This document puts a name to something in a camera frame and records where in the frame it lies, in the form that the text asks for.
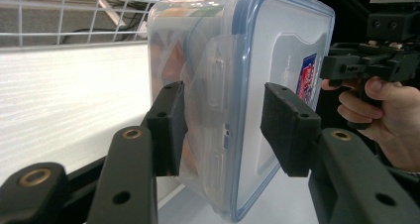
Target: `red and blue sticker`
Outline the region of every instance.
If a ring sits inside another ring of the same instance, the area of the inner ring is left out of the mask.
[[[300,69],[299,81],[297,83],[296,94],[306,104],[312,97],[312,87],[315,73],[316,54],[308,56],[303,60],[302,68]]]

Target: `plastic container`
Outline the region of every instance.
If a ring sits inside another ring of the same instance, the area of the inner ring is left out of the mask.
[[[231,222],[279,169],[260,130],[275,82],[316,108],[334,11],[315,0],[162,0],[148,19],[153,99],[183,80],[180,181]]]

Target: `human hand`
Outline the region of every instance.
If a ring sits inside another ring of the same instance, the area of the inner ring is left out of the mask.
[[[323,80],[322,88],[338,88],[328,83],[328,79]],[[371,123],[359,132],[376,141],[395,168],[419,172],[420,91],[373,77],[367,81],[365,91],[368,97],[382,102],[378,108],[356,96],[359,84],[359,79],[344,81],[343,85],[352,89],[340,94],[339,114],[350,122]]]

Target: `wire basket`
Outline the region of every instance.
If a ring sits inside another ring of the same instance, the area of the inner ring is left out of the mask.
[[[158,0],[0,0],[0,48],[139,41]]]

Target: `white wire grid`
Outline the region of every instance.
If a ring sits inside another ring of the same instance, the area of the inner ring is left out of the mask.
[[[157,1],[0,0],[0,47],[138,41]]]

